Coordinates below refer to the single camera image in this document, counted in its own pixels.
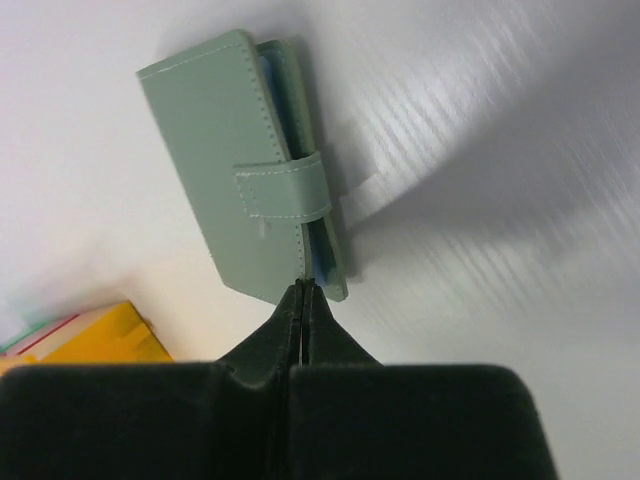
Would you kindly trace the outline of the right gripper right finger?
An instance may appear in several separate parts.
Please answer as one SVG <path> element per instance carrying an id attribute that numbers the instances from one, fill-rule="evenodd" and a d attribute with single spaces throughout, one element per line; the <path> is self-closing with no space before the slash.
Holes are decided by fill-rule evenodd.
<path id="1" fill-rule="evenodd" d="M 527 385 L 491 364 L 383 365 L 335 320 L 321 289 L 289 286 L 299 330 L 287 370 L 279 479 L 554 479 Z"/>

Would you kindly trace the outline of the sage green card holder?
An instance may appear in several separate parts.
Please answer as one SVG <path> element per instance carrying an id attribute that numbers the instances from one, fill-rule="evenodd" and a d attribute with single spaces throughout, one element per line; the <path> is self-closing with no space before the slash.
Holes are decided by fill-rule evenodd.
<path id="1" fill-rule="evenodd" d="M 296 126 L 313 153 L 293 160 L 260 63 L 282 52 Z M 315 278 L 307 225 L 323 220 L 336 260 L 326 296 L 348 295 L 329 182 L 293 44 L 232 30 L 137 74 L 223 284 L 277 303 Z"/>

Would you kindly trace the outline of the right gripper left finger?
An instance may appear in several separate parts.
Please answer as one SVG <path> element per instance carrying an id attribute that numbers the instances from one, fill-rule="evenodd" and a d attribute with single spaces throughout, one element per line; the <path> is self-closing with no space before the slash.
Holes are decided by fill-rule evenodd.
<path id="1" fill-rule="evenodd" d="M 213 362 L 37 364 L 1 380 L 5 479 L 283 479 L 305 285 Z"/>

